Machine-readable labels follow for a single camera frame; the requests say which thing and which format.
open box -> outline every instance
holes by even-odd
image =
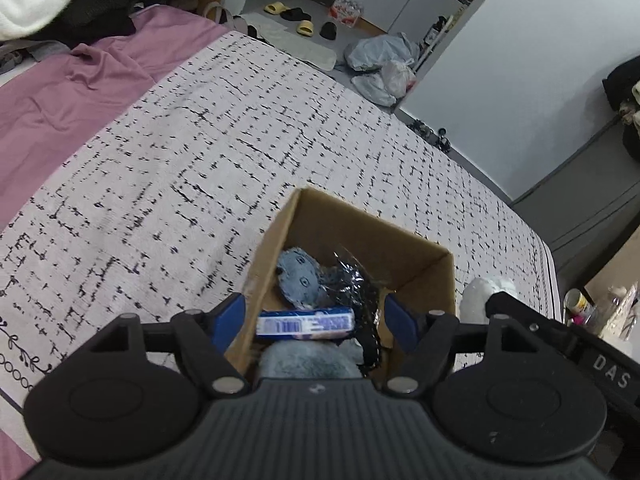
[[[297,189],[265,232],[249,270],[244,325],[225,354],[240,373],[246,373],[257,357],[252,343],[260,311],[291,309],[280,294],[275,272],[280,252],[291,247],[304,249],[324,266],[335,265],[334,251],[347,250],[385,286],[378,303],[381,310],[384,295],[394,291],[416,313],[439,309],[456,314],[453,255],[446,248],[319,190]],[[378,333],[383,348],[391,351],[390,362],[398,362],[401,351],[393,345],[384,316]]]

blue and white package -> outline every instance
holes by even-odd
[[[258,316],[255,335],[270,339],[343,339],[354,328],[353,310],[346,306],[263,311]]]

bed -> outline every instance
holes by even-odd
[[[503,276],[560,319],[548,247],[394,116],[203,18],[156,6],[134,21],[0,88],[0,437],[37,456],[26,394],[114,316],[166,320],[241,290],[299,186],[446,246],[458,300]]]

pink fabric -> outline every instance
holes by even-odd
[[[166,6],[149,7],[133,22],[132,36],[80,44],[0,87],[0,232],[87,140],[227,32]]]
[[[0,430],[0,480],[20,478],[36,461]]]

patterned white bedsheet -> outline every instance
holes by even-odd
[[[28,390],[122,311],[166,320],[241,290],[296,186],[316,186],[449,248],[458,300],[476,276],[514,281],[559,318],[546,245],[395,117],[232,32],[73,155],[0,235],[0,427]]]

